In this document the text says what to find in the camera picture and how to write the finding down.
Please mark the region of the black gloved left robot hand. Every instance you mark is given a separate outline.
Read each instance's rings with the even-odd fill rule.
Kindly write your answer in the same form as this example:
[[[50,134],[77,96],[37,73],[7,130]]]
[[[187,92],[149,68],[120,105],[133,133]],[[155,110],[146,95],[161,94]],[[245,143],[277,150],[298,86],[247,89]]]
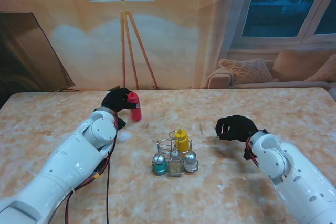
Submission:
[[[127,88],[115,88],[112,89],[102,100],[101,106],[106,107],[114,111],[120,112],[123,109],[137,109],[138,103],[128,102],[128,95],[131,91]]]

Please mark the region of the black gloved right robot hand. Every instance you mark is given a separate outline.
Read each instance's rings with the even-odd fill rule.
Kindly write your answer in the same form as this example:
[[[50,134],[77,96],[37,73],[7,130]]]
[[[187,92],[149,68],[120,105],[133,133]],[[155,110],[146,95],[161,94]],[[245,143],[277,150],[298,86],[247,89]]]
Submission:
[[[232,115],[219,119],[215,131],[221,140],[245,142],[258,132],[258,129],[251,119],[241,115]]]

